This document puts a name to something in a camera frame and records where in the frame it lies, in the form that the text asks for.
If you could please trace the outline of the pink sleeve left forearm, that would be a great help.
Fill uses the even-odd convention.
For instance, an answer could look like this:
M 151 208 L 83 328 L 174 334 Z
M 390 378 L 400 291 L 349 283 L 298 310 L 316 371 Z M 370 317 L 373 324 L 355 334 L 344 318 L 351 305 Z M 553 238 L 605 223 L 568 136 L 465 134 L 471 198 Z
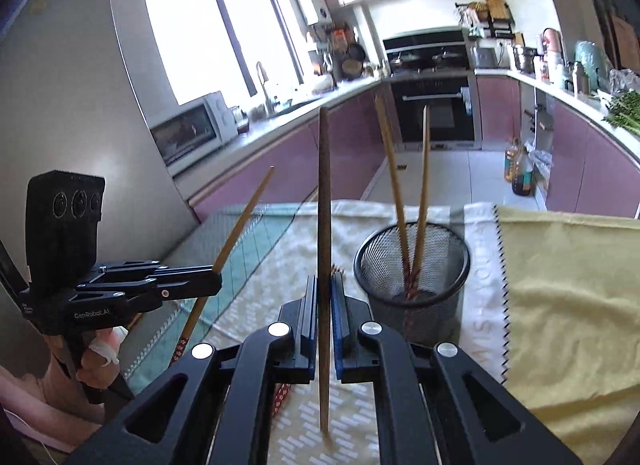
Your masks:
M 14 376 L 1 367 L 1 413 L 11 428 L 62 451 L 72 451 L 104 422 L 104 407 L 87 402 L 52 359 L 42 377 Z

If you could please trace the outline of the left hand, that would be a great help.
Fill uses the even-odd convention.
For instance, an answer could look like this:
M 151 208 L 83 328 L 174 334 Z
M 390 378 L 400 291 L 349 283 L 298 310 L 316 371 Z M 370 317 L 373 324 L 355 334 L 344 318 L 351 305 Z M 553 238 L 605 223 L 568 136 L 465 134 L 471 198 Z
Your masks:
M 127 335 L 122 326 L 98 329 L 77 367 L 78 381 L 100 390 L 111 386 L 119 374 L 119 348 Z

